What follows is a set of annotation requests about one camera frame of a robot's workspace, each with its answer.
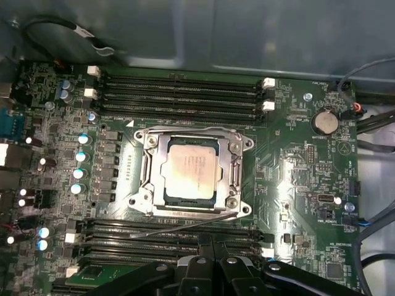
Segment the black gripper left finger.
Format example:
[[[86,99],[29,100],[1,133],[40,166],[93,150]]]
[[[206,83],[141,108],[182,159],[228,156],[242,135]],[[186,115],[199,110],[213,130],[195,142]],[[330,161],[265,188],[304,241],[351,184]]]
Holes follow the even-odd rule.
[[[93,295],[211,295],[214,276],[212,236],[198,237],[198,254],[176,267],[154,261],[92,290]]]

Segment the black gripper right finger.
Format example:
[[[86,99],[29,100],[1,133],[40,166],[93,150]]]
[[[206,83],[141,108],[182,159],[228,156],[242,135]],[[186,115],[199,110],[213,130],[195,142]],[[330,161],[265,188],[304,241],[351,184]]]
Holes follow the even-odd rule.
[[[230,255],[226,242],[214,236],[214,252],[225,281],[225,295],[361,295],[331,280],[280,261],[261,269]]]

